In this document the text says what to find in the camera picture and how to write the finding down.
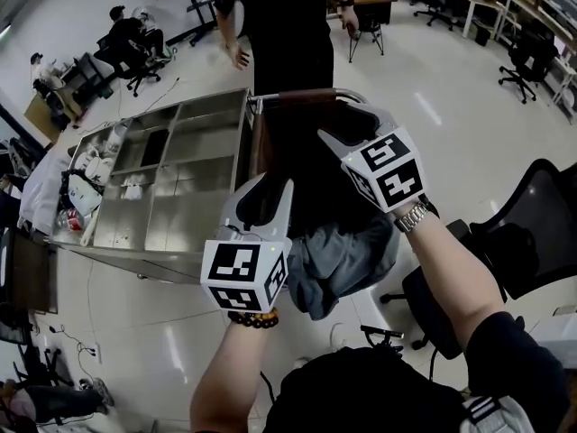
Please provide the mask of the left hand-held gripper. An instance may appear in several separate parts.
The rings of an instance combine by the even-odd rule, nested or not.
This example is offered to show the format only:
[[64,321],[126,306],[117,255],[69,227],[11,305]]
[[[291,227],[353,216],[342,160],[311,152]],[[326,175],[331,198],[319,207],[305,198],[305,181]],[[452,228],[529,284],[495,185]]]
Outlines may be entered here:
[[216,239],[205,243],[200,284],[222,310],[272,311],[289,275],[292,179],[248,180],[224,203]]

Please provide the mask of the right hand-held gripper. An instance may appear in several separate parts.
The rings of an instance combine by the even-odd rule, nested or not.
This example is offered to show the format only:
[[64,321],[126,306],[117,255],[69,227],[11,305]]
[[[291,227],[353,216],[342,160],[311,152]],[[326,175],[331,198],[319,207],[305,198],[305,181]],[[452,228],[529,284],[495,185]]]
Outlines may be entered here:
[[342,161],[359,194],[385,213],[423,194],[425,173],[407,129],[398,127],[388,110],[361,103],[347,105],[379,137],[347,144],[324,130],[317,135]]

